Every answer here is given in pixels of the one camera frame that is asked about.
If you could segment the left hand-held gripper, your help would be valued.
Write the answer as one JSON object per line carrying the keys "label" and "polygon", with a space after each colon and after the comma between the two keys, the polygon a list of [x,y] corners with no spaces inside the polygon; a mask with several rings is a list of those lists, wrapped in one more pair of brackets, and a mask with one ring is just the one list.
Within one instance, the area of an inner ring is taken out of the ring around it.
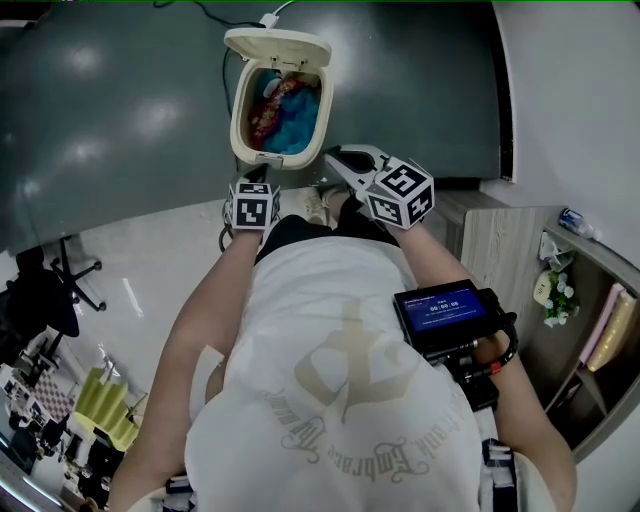
{"label": "left hand-held gripper", "polygon": [[260,164],[229,185],[223,219],[231,230],[268,231],[279,219],[280,187],[267,182],[269,169]]}

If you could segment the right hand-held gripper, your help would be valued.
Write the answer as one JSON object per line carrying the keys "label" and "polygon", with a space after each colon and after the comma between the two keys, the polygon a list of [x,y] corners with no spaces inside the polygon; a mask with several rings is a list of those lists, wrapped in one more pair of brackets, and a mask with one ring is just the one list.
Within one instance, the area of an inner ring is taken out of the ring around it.
{"label": "right hand-held gripper", "polygon": [[[372,145],[341,145],[325,163],[352,189],[376,221],[408,230],[434,207],[434,179],[423,169]],[[373,174],[373,168],[382,168]]]}

